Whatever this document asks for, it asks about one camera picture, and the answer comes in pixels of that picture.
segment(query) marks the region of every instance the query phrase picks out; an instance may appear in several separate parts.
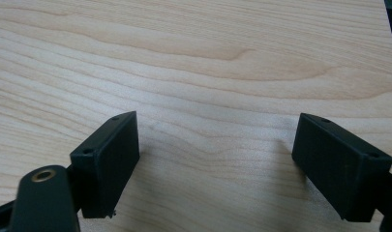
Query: black mount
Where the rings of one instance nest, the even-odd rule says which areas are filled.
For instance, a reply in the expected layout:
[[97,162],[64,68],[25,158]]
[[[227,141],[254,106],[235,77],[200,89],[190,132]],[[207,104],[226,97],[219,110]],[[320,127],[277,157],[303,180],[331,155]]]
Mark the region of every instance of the black mount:
[[70,157],[67,169],[45,166],[20,180],[16,201],[0,206],[0,232],[79,231],[80,209],[112,217],[139,159],[136,113],[107,120]]
[[385,217],[382,232],[392,232],[392,157],[341,128],[301,114],[292,159],[342,219],[369,222],[375,209]]

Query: black plastic part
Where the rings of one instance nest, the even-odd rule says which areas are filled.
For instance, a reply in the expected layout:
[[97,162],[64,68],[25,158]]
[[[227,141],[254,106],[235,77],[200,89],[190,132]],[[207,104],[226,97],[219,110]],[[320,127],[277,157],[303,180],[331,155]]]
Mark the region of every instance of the black plastic part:
[[301,114],[292,158],[341,218],[371,221],[392,157],[329,120]]
[[11,220],[14,201],[0,206],[0,231],[6,231]]
[[382,195],[377,208],[385,215],[379,230],[381,232],[392,232],[392,174],[382,183]]
[[41,167],[21,179],[9,231],[79,231],[64,167]]
[[69,169],[86,180],[78,197],[85,218],[113,216],[138,159],[135,112],[107,120],[71,153]]
[[[112,117],[71,154],[72,164],[66,169],[66,178],[62,179],[66,180],[70,188],[72,200],[65,203],[62,199],[58,199],[55,203],[60,203],[59,207],[63,205],[65,208],[69,205],[69,207],[72,207],[73,212],[69,213],[67,211],[67,215],[52,219],[51,215],[46,217],[45,214],[54,213],[57,208],[45,207],[45,211],[42,214],[38,213],[39,217],[37,219],[43,218],[44,223],[50,221],[50,224],[55,224],[60,219],[70,218],[68,222],[71,221],[71,224],[73,224],[72,217],[75,217],[75,213],[80,208],[85,218],[112,217],[114,208],[133,173],[138,159],[136,113],[130,112]],[[23,177],[23,183],[27,180],[25,178],[28,175]],[[0,206],[0,232],[7,232],[12,224],[23,223],[23,218],[32,217],[32,219],[35,219],[35,217],[28,215],[33,214],[35,210],[39,211],[41,208],[38,205],[44,204],[45,198],[49,198],[50,195],[45,193],[39,194],[36,192],[38,189],[34,187],[41,186],[20,184],[17,196],[17,200],[20,200],[20,202],[17,203],[16,200]],[[12,218],[15,205],[19,206],[19,208],[15,210],[15,218]],[[37,226],[35,227],[37,229],[33,231],[46,231],[43,228],[41,229],[37,221],[33,221],[33,223]]]

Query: wooden table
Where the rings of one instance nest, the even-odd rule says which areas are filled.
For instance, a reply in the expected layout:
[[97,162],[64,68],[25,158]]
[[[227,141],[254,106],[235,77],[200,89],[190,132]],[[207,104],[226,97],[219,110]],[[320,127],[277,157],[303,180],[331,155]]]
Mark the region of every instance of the wooden table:
[[341,221],[290,153],[307,112],[392,156],[381,0],[0,0],[0,204],[133,110],[117,216],[82,231],[378,231],[379,212]]

